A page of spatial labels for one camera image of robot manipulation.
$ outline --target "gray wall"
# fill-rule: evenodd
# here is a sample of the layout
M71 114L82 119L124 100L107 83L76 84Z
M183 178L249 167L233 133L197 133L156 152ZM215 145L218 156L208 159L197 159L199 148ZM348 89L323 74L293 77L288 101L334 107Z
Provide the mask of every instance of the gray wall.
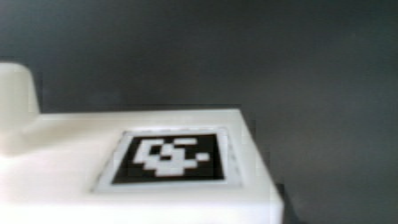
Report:
M396 1L0 0L0 15L44 113L238 107L302 222L398 223Z

